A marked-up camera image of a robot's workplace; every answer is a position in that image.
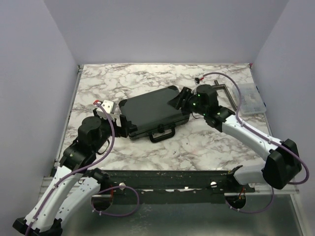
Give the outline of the black poker carrying case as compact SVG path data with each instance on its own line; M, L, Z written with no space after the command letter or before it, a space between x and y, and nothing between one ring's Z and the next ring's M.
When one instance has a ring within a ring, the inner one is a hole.
M175 128L189 121L184 114L169 106L167 102L179 94L176 86L168 86L119 102L121 115L137 126L129 138L133 141L149 137L152 143L172 138Z

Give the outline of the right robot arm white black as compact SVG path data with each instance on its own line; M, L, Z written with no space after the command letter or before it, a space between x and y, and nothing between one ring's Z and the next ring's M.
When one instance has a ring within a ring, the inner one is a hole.
M264 164L234 168L226 181L229 191L239 192L250 183L283 189L302 169L296 143L281 141L240 120L232 110L219 105L217 96L211 85L200 85L195 91L184 87L168 104L184 113L202 115L210 127L237 139L264 160Z

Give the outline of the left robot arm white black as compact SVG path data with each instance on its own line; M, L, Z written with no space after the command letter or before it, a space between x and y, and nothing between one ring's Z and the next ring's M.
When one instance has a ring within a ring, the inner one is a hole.
M117 126L110 117L85 118L45 193L27 216L14 221L13 228L25 236L59 236L70 217L94 194L113 195L118 186L110 182L106 172L92 166L106 142L109 149L103 158L111 152L116 137L127 136L126 126Z

